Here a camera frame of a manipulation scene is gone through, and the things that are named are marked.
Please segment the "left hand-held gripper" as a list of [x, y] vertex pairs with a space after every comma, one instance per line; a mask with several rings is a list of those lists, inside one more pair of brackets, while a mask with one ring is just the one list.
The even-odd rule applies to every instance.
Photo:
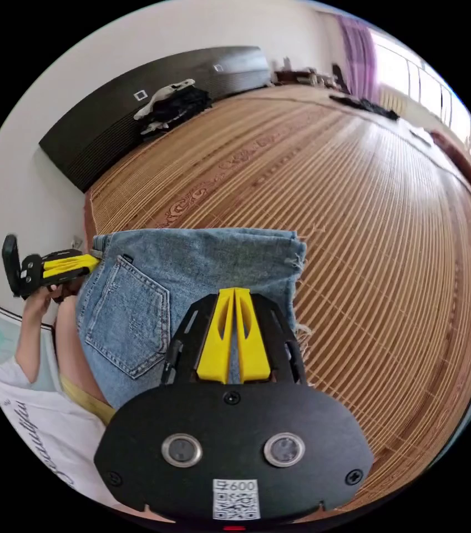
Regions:
[[76, 283], [99, 264], [100, 259], [80, 250], [67, 249], [45, 256], [32, 254], [22, 264], [19, 297], [26, 300], [37, 289], [52, 284]]

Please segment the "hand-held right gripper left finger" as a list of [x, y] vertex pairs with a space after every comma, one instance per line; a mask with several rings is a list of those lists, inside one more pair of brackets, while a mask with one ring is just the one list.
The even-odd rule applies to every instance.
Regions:
[[216, 297], [196, 373], [201, 381], [226, 384], [229, 378], [235, 289]]

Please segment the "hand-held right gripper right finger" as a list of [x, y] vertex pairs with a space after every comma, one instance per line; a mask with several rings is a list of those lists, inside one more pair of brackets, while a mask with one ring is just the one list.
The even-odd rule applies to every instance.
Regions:
[[248, 289], [235, 288], [235, 318], [240, 381], [268, 381], [271, 368]]

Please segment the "person's left hand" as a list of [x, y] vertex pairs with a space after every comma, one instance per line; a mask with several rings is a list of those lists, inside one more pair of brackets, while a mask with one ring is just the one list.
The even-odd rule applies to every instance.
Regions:
[[51, 301], [59, 300], [60, 303], [70, 296], [77, 296], [78, 291], [79, 285], [74, 283], [52, 284], [37, 289], [25, 301], [22, 315], [23, 325], [40, 324]]

